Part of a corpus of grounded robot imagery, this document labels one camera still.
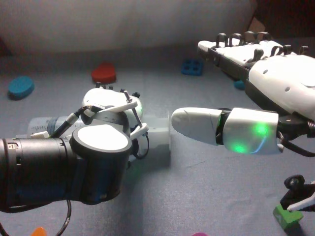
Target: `green cube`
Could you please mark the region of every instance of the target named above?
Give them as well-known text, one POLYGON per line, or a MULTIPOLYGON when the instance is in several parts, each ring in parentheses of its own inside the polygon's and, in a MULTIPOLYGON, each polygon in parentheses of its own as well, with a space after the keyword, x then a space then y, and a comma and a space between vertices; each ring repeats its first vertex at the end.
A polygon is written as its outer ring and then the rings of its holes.
POLYGON ((273 214, 281 227, 286 230, 303 218, 303 214, 300 211, 289 212, 288 210, 283 210, 281 205, 277 205, 273 211, 273 214))

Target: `gray tablecloth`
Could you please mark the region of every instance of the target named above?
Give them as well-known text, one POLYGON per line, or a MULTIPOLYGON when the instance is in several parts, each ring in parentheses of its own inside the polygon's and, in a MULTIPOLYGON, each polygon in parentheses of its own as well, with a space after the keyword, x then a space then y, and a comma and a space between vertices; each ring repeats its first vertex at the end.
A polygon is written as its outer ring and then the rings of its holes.
MULTIPOLYGON (((203 75, 181 74, 186 58, 198 58, 196 47, 126 50, 85 54, 0 59, 0 135, 24 134, 33 117, 65 116, 75 111, 94 84, 91 71, 101 62, 117 70, 115 90, 139 92, 144 112, 165 117, 180 107, 244 107, 259 109, 243 91, 210 63, 203 75), (7 87, 28 75, 35 90, 11 101, 7 87)), ((171 153, 165 147, 134 162, 121 194, 112 201, 87 206, 72 202, 64 235, 106 236, 311 236, 315 214, 304 213, 301 227, 285 233, 272 215, 286 192, 283 181, 293 174, 315 179, 315 159, 285 150, 280 155, 239 155, 170 131, 171 153)), ((311 140, 296 141, 314 150, 311 140)), ((0 214, 10 235, 30 235, 40 226, 54 235, 66 216, 66 202, 18 214, 0 214)))

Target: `glowing green led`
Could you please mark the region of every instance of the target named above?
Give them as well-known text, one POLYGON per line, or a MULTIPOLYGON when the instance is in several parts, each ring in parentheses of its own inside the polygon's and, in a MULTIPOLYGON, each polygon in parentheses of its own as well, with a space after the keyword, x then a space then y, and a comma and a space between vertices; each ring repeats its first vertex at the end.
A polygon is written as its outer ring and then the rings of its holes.
POLYGON ((246 153, 247 147, 245 145, 242 145, 242 144, 234 144, 234 145, 232 145, 232 150, 234 152, 238 152, 238 153, 246 153))
POLYGON ((257 125, 254 126, 254 132, 256 134, 265 136, 268 135, 269 133, 269 127, 266 124, 258 123, 257 125))

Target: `white wall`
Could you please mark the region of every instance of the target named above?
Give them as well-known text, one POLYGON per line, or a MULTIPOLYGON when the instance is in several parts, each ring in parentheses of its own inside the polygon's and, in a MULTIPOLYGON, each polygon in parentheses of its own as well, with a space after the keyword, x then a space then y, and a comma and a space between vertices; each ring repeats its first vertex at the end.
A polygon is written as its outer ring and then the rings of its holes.
POLYGON ((153 47, 243 32, 254 0, 0 0, 15 54, 153 47))

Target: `orange object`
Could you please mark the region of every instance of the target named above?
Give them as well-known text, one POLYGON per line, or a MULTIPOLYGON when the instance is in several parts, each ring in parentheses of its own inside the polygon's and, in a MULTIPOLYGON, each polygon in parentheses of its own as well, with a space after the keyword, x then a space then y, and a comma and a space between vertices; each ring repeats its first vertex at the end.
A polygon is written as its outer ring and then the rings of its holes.
POLYGON ((91 75, 94 82, 108 84, 116 81, 115 67, 109 62, 103 62, 92 71, 91 75))
POLYGON ((47 236, 47 232, 43 227, 37 228, 31 236, 47 236))

